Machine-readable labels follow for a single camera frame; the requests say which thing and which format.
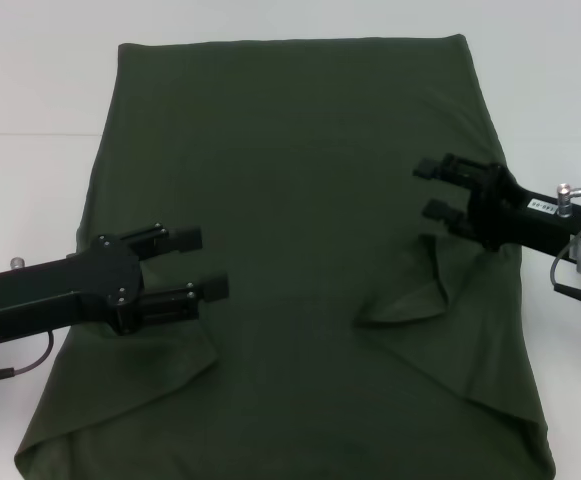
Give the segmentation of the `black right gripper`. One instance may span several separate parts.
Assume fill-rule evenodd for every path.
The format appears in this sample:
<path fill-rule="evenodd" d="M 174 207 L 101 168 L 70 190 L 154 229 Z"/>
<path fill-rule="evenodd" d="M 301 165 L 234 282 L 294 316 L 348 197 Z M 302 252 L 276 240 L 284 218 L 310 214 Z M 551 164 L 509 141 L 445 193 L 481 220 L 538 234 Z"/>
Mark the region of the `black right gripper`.
<path fill-rule="evenodd" d="M 581 206 L 568 217 L 558 215 L 557 200 L 521 187 L 507 167 L 481 164 L 454 154 L 441 160 L 423 158 L 412 175 L 470 190 L 467 213 L 430 200 L 424 218 L 441 222 L 455 236 L 470 236 L 489 251 L 507 244 L 555 257 L 581 232 Z"/>

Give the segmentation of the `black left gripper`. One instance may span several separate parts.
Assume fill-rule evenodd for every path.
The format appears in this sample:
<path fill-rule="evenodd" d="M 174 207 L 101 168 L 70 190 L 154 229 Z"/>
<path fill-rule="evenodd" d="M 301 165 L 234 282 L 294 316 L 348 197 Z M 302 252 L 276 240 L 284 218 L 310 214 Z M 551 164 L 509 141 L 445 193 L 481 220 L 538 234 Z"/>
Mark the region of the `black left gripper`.
<path fill-rule="evenodd" d="M 146 287 L 140 260 L 203 248 L 201 229 L 162 224 L 96 241 L 62 260 L 0 273 L 0 343 L 87 322 L 121 332 L 137 298 L 137 329 L 197 320 L 200 304 L 227 299 L 228 275 Z"/>

